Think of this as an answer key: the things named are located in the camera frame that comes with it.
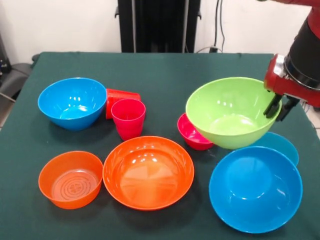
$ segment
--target cup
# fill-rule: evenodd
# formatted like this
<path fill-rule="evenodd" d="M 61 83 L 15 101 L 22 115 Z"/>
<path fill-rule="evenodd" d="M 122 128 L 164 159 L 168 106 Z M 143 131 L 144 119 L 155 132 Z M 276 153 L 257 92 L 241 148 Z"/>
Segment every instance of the cup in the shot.
<path fill-rule="evenodd" d="M 111 108 L 111 115 L 121 139 L 126 141 L 142 133 L 146 106 L 140 100 L 125 98 L 118 100 Z"/>
<path fill-rule="evenodd" d="M 141 97 L 139 93 L 107 88 L 106 89 L 106 111 L 105 111 L 106 119 L 112 119 L 111 108 L 117 101 L 121 99 L 136 99 L 141 101 Z"/>

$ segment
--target bowl rim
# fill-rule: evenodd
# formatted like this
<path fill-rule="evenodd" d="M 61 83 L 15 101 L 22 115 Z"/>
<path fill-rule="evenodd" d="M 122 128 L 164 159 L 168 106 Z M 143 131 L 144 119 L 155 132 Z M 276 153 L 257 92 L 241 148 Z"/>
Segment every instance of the bowl rim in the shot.
<path fill-rule="evenodd" d="M 110 191 L 110 189 L 108 188 L 108 185 L 107 185 L 107 180 L 105 178 L 105 171 L 106 171 L 106 168 L 107 168 L 107 161 L 108 161 L 108 158 L 110 157 L 111 154 L 113 154 L 114 152 L 116 152 L 120 147 L 122 147 L 124 144 L 128 144 L 130 142 L 134 142 L 136 141 L 137 139 L 148 139 L 148 138 L 153 138 L 153 139 L 161 139 L 161 140 L 165 140 L 165 141 L 168 141 L 168 142 L 171 142 L 173 143 L 175 146 L 177 146 L 179 149 L 181 149 L 183 152 L 186 153 L 186 155 L 188 156 L 188 159 L 190 161 L 190 166 L 191 166 L 191 171 L 190 171 L 190 176 L 191 176 L 191 181 L 190 183 L 187 185 L 187 187 L 185 188 L 185 190 L 183 191 L 183 193 L 181 194 L 181 196 L 179 196 L 178 199 L 172 201 L 172 202 L 169 202 L 167 204 L 162 204 L 161 206 L 158 206 L 158 207 L 135 207 L 133 206 L 132 204 L 130 203 L 126 203 L 124 201 L 122 201 L 121 199 L 118 199 L 114 193 L 112 191 Z M 134 138 L 131 138 L 129 140 L 126 140 L 122 143 L 120 143 L 119 145 L 117 145 L 109 154 L 108 156 L 105 158 L 105 161 L 103 163 L 103 168 L 102 168 L 102 180 L 103 180 L 103 184 L 106 188 L 106 190 L 108 191 L 108 193 L 113 197 L 114 200 L 116 200 L 117 202 L 121 203 L 122 205 L 128 207 L 128 208 L 131 208 L 131 209 L 135 209 L 135 210 L 140 210 L 140 211 L 157 211 L 157 210 L 161 210 L 161 209 L 164 209 L 164 208 L 167 208 L 175 203 L 177 203 L 179 200 L 181 200 L 190 190 L 192 184 L 194 183 L 194 180 L 195 180 L 195 165 L 194 165 L 194 162 L 190 156 L 190 154 L 187 152 L 187 150 L 185 150 L 180 144 L 178 144 L 177 142 L 169 139 L 169 138 L 166 138 L 166 137 L 162 137 L 162 136 L 156 136 L 156 135 L 146 135 L 146 136 L 138 136 L 138 137 L 134 137 Z"/>
<path fill-rule="evenodd" d="M 50 114 L 47 114 L 47 113 L 40 107 L 40 99 L 41 99 L 41 97 L 45 94 L 45 92 L 46 92 L 50 87 L 52 87 L 52 86 L 54 86 L 54 85 L 57 85 L 57 84 L 60 84 L 60 83 L 62 83 L 62 82 L 66 82 L 66 81 L 70 81 L 70 80 L 75 80 L 75 79 L 83 79 L 83 80 L 88 80 L 88 81 L 90 81 L 90 82 L 95 82 L 96 84 L 98 84 L 98 85 L 100 85 L 101 87 L 103 87 L 104 89 L 106 89 L 106 87 L 105 87 L 101 82 L 99 82 L 99 81 L 97 81 L 97 80 L 94 80 L 94 79 L 92 79 L 92 78 L 88 78 L 88 77 L 70 77 L 70 78 L 65 78 L 65 79 L 58 80 L 58 81 L 56 81 L 56 82 L 48 85 L 45 89 L 43 89 L 42 92 L 40 93 L 39 97 L 38 97 L 38 100 L 37 100 L 38 108 L 40 109 L 40 111 L 41 111 L 44 115 L 48 116 L 49 118 L 56 119 L 56 120 L 75 120 L 75 119 L 82 119 L 82 118 L 85 118 L 85 117 L 90 116 L 90 115 L 92 115 L 92 114 L 95 114 L 96 112 L 100 111 L 101 108 L 103 108 L 103 106 L 104 106 L 104 105 L 106 104 L 106 102 L 107 102 L 107 90 L 105 90 L 105 99 L 104 99 L 103 103 L 100 104 L 100 105 L 97 107 L 96 110 L 94 110 L 94 111 L 92 111 L 92 112 L 90 112 L 90 113 L 88 113 L 88 114 L 85 114 L 85 115 L 83 115 L 83 116 L 80 116 L 80 117 L 59 118 L 59 117 L 56 117 L 56 116 L 52 116 L 52 115 L 50 115 Z"/>
<path fill-rule="evenodd" d="M 39 176 L 38 176 L 38 187 L 40 189 L 40 192 L 47 198 L 49 199 L 50 201 L 52 202 L 56 202 L 56 203 L 72 203 L 72 202 L 75 202 L 75 201 L 78 201 L 78 200 L 81 200 L 81 199 L 84 199 L 86 198 L 87 196 L 89 196 L 91 193 L 93 193 L 97 188 L 99 188 L 99 186 L 101 185 L 102 183 L 102 180 L 103 180 L 103 176 L 101 176 L 101 178 L 99 179 L 99 182 L 96 184 L 95 188 L 93 188 L 90 192 L 88 192 L 86 195 L 83 195 L 81 197 L 78 197 L 76 199 L 72 199 L 72 200 L 57 200 L 53 197 L 50 197 L 48 196 L 47 194 L 45 194 L 45 192 L 43 191 L 43 188 L 41 187 L 42 184 L 40 182 L 40 177 L 43 175 L 43 171 L 45 168 L 48 167 L 48 165 L 50 163 L 52 163 L 55 159 L 57 158 L 60 158 L 61 156 L 63 155 L 67 155 L 67 154 L 73 154 L 73 153 L 86 153 L 86 154 L 89 154 L 91 155 L 92 157 L 94 157 L 96 160 L 98 160 L 100 163 L 101 163 L 101 169 L 103 169 L 103 163 L 101 162 L 100 158 L 98 156 L 96 156 L 95 154 L 89 152 L 89 151 L 82 151 L 82 150 L 74 150 L 74 151 L 66 151 L 66 152 L 63 152 L 59 155 L 56 155 L 54 156 L 53 158 L 51 158 L 44 166 L 43 168 L 41 169 L 40 173 L 39 173 Z"/>
<path fill-rule="evenodd" d="M 264 230 L 264 231 L 243 231 L 241 229 L 239 229 L 238 227 L 234 226 L 234 225 L 231 225 L 229 224 L 225 218 L 223 218 L 221 215 L 220 215 L 220 212 L 217 212 L 217 209 L 216 209 L 216 206 L 213 204 L 213 196 L 214 194 L 212 193 L 211 191 L 211 188 L 212 188 L 212 184 L 215 183 L 215 181 L 213 180 L 213 177 L 214 177 L 214 174 L 215 174 L 215 170 L 216 168 L 218 168 L 224 161 L 226 161 L 227 158 L 229 158 L 230 156 L 232 156 L 233 154 L 237 153 L 237 152 L 243 152 L 243 151 L 247 151 L 248 149 L 267 149 L 268 151 L 270 152 L 275 152 L 277 153 L 278 155 L 281 155 L 284 159 L 286 159 L 287 162 L 289 162 L 289 164 L 292 166 L 292 168 L 294 169 L 294 171 L 297 173 L 297 177 L 298 177 L 298 181 L 299 181 L 299 188 L 300 188 L 300 194 L 299 194 L 299 200 L 298 200 L 298 204 L 295 206 L 294 210 L 288 214 L 287 218 L 285 221 L 283 221 L 280 225 L 276 226 L 276 227 L 272 227 L 268 230 Z M 218 215 L 218 217 L 225 223 L 227 224 L 228 226 L 230 226 L 231 228 L 235 229 L 235 230 L 238 230 L 240 232 L 243 232 L 243 233 L 250 233 L 250 234 L 264 234 L 264 233 L 268 233 L 268 232 L 271 232 L 271 231 L 274 231 L 280 227 L 282 227 L 283 225 L 285 225 L 288 221 L 290 221 L 292 219 L 292 217 L 296 214 L 296 212 L 298 211 L 300 205 L 301 205 L 301 202 L 302 202 L 302 198 L 303 198 L 303 194 L 304 194 L 304 189 L 303 189 L 303 182 L 302 182 L 302 178 L 301 178 L 301 175 L 300 175 L 300 172 L 298 170 L 298 168 L 293 164 L 293 162 L 286 156 L 284 155 L 283 153 L 273 149 L 273 148 L 270 148 L 270 147 L 265 147 L 265 146 L 247 146 L 247 147 L 243 147 L 243 148 L 239 148 L 239 149 L 236 149 L 236 150 L 233 150 L 232 152 L 230 152 L 229 154 L 227 154 L 226 156 L 224 156 L 219 162 L 218 164 L 214 167 L 212 173 L 211 173 L 211 176 L 210 176 L 210 180 L 209 180 L 209 184 L 208 184 L 208 193 L 209 193 L 209 199 L 210 199 L 210 204 L 212 206 L 212 208 L 214 209 L 215 213 Z"/>
<path fill-rule="evenodd" d="M 178 131 L 179 131 L 179 133 L 182 135 L 182 137 L 185 138 L 185 139 L 187 139 L 188 141 L 191 141 L 191 142 L 195 143 L 195 144 L 199 144 L 199 145 L 203 145 L 203 146 L 205 146 L 205 145 L 213 145 L 213 143 L 212 143 L 211 141 L 209 141 L 207 138 L 205 138 L 204 136 L 203 136 L 203 138 L 206 139 L 207 142 L 198 142 L 198 141 L 193 140 L 192 138 L 187 137 L 187 136 L 181 131 L 181 129 L 180 129 L 180 127 L 179 127 L 179 123 L 180 123 L 180 121 L 182 120 L 182 118 L 183 118 L 184 116 L 185 116 L 186 118 L 188 118 L 188 117 L 187 117 L 187 114 L 184 112 L 184 113 L 178 118 L 178 121 L 176 122 L 176 126 L 177 126 L 177 128 L 178 128 Z"/>
<path fill-rule="evenodd" d="M 232 77 L 225 77 L 225 78 L 220 78 L 220 79 L 216 79 L 216 80 L 212 80 L 210 82 L 207 82 L 206 84 L 198 87 L 195 91 L 193 91 L 193 93 L 189 96 L 188 100 L 186 101 L 186 105 L 185 105 L 185 112 L 186 112 L 186 115 L 188 116 L 188 105 L 190 104 L 190 101 L 191 101 L 191 98 L 193 95 L 195 95 L 198 91 L 200 91 L 202 88 L 205 88 L 206 86 L 210 85 L 210 84 L 213 84 L 213 83 L 217 83 L 217 82 L 221 82 L 221 81 L 225 81 L 225 80 L 230 80 L 230 79 L 239 79 L 239 80 L 250 80 L 252 82 L 256 82 L 256 83 L 261 83 L 262 85 L 264 84 L 264 81 L 262 80 L 258 80 L 258 79 L 255 79 L 255 78 L 251 78 L 251 77 L 243 77 L 243 76 L 232 76 Z M 281 107 L 282 107 L 282 102 L 280 101 L 279 102 L 279 109 L 277 110 L 276 114 L 273 116 L 273 118 L 269 118 L 269 121 L 264 124 L 263 126 L 255 129 L 255 130 L 251 130 L 251 131 L 248 131 L 248 132 L 245 132 L 245 133 L 242 133 L 242 134 L 228 134 L 228 135 L 225 135 L 225 134 L 217 134 L 217 133 L 214 133 L 214 132 L 210 132 L 210 131 L 207 131 L 207 130 L 204 130 L 202 127 L 199 127 L 198 125 L 192 123 L 197 129 L 199 129 L 200 131 L 204 132 L 204 133 L 207 133 L 207 134 L 210 134 L 210 135 L 215 135 L 215 136 L 219 136 L 219 137 L 239 137 L 239 136 L 244 136 L 244 135 L 247 135 L 247 134 L 252 134 L 252 133 L 256 133 L 264 128 L 266 128 L 267 126 L 269 126 L 270 124 L 272 124 L 276 118 L 278 117 L 278 115 L 280 114 L 280 110 L 281 110 Z"/>
<path fill-rule="evenodd" d="M 295 146 L 289 139 L 287 139 L 286 137 L 284 137 L 284 136 L 282 136 L 282 135 L 280 135 L 280 134 L 278 134 L 278 133 L 275 133 L 275 132 L 273 132 L 273 131 L 267 131 L 261 138 L 263 138 L 263 137 L 264 137 L 265 135 L 267 135 L 267 134 L 268 134 L 268 135 L 276 136 L 276 137 L 278 137 L 278 138 L 286 141 L 286 142 L 292 147 L 292 150 L 294 151 L 294 154 L 295 154 L 296 160 L 297 160 L 295 166 L 297 166 L 298 163 L 299 163 L 299 152 L 298 152 L 296 146 Z"/>

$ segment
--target green bowl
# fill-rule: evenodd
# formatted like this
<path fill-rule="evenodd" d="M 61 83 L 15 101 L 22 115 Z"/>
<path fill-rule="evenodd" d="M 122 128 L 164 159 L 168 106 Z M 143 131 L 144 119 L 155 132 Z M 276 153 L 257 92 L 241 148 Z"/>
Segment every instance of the green bowl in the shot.
<path fill-rule="evenodd" d="M 208 140 L 225 149 L 247 147 L 260 139 L 275 122 L 264 111 L 274 97 L 263 81 L 228 77 L 209 82 L 191 94 L 186 115 Z"/>

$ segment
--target table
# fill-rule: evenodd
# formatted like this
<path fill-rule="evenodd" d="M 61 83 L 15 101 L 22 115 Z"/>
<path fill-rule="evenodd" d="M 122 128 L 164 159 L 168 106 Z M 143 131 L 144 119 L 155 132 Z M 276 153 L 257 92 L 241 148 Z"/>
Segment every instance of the table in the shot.
<path fill-rule="evenodd" d="M 271 131 L 291 140 L 300 155 L 303 200 L 282 228 L 251 235 L 224 224 L 208 196 L 211 173 L 229 151 L 195 151 L 177 130 L 188 96 L 206 82 L 231 76 L 263 79 L 269 54 L 130 54 L 45 52 L 39 57 L 4 128 L 0 131 L 1 240 L 316 240 L 320 239 L 320 142 L 301 107 Z M 69 77 L 93 78 L 107 88 L 138 92 L 147 114 L 143 135 L 169 138 L 184 146 L 194 161 L 190 191 L 176 204 L 142 212 L 116 202 L 104 185 L 98 197 L 77 210 L 55 207 L 39 191 L 38 176 L 54 156 L 89 151 L 104 162 L 120 144 L 104 113 L 89 129 L 69 132 L 52 124 L 37 99 L 49 84 Z"/>

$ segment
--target black cylinder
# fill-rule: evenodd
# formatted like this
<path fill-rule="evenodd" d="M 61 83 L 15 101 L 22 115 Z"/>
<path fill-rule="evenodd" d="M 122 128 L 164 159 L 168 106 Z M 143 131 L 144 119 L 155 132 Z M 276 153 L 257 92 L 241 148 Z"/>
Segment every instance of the black cylinder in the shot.
<path fill-rule="evenodd" d="M 284 61 L 285 68 L 300 84 L 320 90 L 320 39 L 306 20 Z"/>

